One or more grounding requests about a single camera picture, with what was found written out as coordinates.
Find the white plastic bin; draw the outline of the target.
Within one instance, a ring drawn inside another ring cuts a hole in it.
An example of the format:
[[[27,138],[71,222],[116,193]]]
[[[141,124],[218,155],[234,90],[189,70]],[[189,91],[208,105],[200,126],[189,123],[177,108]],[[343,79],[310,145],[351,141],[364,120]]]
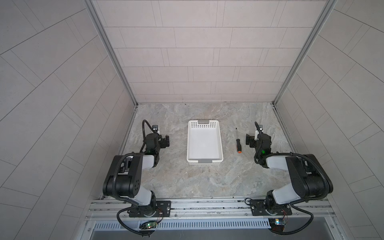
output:
[[[187,162],[190,165],[218,165],[224,160],[217,120],[188,122]]]

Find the left green circuit board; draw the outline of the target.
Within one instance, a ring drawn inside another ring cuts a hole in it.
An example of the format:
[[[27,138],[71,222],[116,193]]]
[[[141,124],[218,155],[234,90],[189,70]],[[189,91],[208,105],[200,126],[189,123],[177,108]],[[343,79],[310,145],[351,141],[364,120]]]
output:
[[[157,221],[149,221],[149,222],[145,222],[145,223],[142,223],[140,225],[140,230],[151,230],[151,229],[155,229],[157,226],[158,226],[158,222]]]

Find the aluminium mounting rail frame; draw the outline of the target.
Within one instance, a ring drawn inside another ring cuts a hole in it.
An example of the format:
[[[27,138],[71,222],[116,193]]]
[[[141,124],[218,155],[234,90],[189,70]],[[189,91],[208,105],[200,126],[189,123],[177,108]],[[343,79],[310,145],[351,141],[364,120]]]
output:
[[[163,218],[156,231],[270,229],[268,219],[271,216],[253,216],[251,208],[244,200],[245,197],[160,199],[158,201],[171,201],[171,210],[170,216]],[[333,240],[347,239],[327,199],[297,204],[297,207],[315,216],[312,224],[303,233],[314,235],[316,230],[324,229]],[[135,230],[144,222],[157,220],[154,217],[131,218],[127,213],[122,213],[121,219]],[[285,228],[287,231],[295,230],[295,223],[300,226],[300,221],[306,222],[308,219],[309,215],[292,210]]]

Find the black orange-tipped screwdriver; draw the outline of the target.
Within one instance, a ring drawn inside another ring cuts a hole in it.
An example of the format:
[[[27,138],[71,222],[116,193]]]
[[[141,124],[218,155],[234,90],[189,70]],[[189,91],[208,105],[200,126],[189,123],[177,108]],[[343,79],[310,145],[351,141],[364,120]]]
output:
[[[241,145],[241,140],[240,140],[239,135],[238,135],[238,129],[237,128],[236,128],[236,135],[237,135],[237,139],[236,139],[237,152],[242,153],[242,145]]]

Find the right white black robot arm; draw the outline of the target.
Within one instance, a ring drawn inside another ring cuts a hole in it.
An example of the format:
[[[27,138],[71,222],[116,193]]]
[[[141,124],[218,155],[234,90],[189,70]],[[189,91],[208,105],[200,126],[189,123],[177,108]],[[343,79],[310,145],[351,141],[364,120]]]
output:
[[[254,136],[246,135],[246,145],[255,149],[254,161],[265,169],[287,171],[290,183],[266,194],[265,200],[245,198],[244,202],[251,208],[253,216],[270,215],[270,232],[288,236],[307,228],[315,216],[313,213],[297,207],[297,204],[324,199],[334,190],[333,183],[313,154],[272,152],[272,138],[263,133],[255,123]],[[288,216],[292,210],[309,215],[308,221],[296,230],[285,231]]]

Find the right green circuit board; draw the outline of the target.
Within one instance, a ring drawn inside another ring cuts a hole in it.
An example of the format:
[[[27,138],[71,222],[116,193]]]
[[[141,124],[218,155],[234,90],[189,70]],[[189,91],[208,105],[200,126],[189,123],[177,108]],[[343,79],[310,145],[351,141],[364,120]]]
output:
[[[281,233],[285,230],[286,221],[283,219],[268,219],[270,223],[270,231]]]

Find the green circuit board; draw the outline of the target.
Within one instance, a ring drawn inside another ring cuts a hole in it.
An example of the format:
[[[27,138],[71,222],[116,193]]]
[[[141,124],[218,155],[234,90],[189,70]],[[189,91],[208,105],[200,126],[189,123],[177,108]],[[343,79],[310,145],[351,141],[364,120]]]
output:
[[[140,230],[151,230],[151,229],[155,229],[157,226],[158,226],[158,222],[157,221],[149,221],[149,222],[145,222],[145,223],[142,223],[140,225]]]
[[[286,221],[283,219],[268,219],[270,223],[270,231],[281,233],[285,230]]]

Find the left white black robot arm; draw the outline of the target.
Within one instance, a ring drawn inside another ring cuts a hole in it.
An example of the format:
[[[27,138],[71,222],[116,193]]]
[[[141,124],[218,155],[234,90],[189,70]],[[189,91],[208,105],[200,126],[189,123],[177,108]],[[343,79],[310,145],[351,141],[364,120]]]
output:
[[[142,121],[143,145],[138,153],[116,155],[103,183],[103,195],[114,198],[130,207],[117,212],[117,221],[129,232],[142,237],[151,236],[164,217],[170,216],[171,201],[157,201],[153,191],[141,185],[142,172],[154,168],[160,160],[160,150],[170,146],[169,136],[162,137],[157,125]],[[131,218],[157,218],[140,224],[132,229],[121,219],[127,213]]]

